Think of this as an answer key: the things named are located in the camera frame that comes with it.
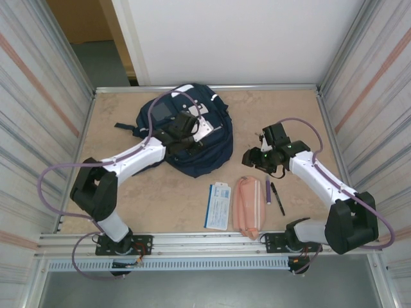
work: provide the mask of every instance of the purple pen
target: purple pen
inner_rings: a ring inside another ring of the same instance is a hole
[[[265,190],[267,192],[267,204],[271,204],[270,177],[268,175],[265,178]]]

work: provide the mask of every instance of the ventilated metal strip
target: ventilated metal strip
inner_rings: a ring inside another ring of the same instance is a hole
[[[114,259],[83,259],[76,262],[82,271],[124,271],[112,268]],[[187,270],[288,270],[288,257],[219,257],[219,258],[168,258],[143,259],[137,267],[127,271],[187,271]],[[52,260],[49,271],[75,271],[71,260]]]

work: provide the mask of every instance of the black pen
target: black pen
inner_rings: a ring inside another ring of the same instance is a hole
[[[285,216],[283,205],[281,204],[280,197],[278,197],[277,189],[275,189],[274,183],[271,182],[270,186],[271,186],[272,192],[275,194],[275,198],[277,199],[278,205],[280,206],[280,210],[283,213],[283,216]]]

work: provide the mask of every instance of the pen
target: pen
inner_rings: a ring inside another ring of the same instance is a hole
[[[278,205],[280,206],[280,210],[281,210],[281,212],[283,213],[283,216],[285,216],[285,212],[284,212],[284,209],[283,209],[283,205],[281,204],[280,197],[278,197],[277,189],[275,189],[275,186],[274,186],[274,183],[273,183],[273,182],[271,182],[271,189],[272,189],[272,192],[275,194],[275,198],[276,198],[277,201],[278,201]]]
[[[271,190],[270,190],[270,178],[265,178],[265,190],[267,191],[267,204],[271,204]]]

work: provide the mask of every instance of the corrugated metal wall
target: corrugated metal wall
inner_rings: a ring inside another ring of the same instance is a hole
[[[355,188],[376,198],[396,230],[385,256],[411,307],[411,1],[374,2],[324,101]]]
[[[83,78],[42,1],[0,2],[0,307],[17,307],[41,232],[55,217],[36,192],[39,173],[73,161],[91,105]],[[70,170],[51,172],[61,206]]]

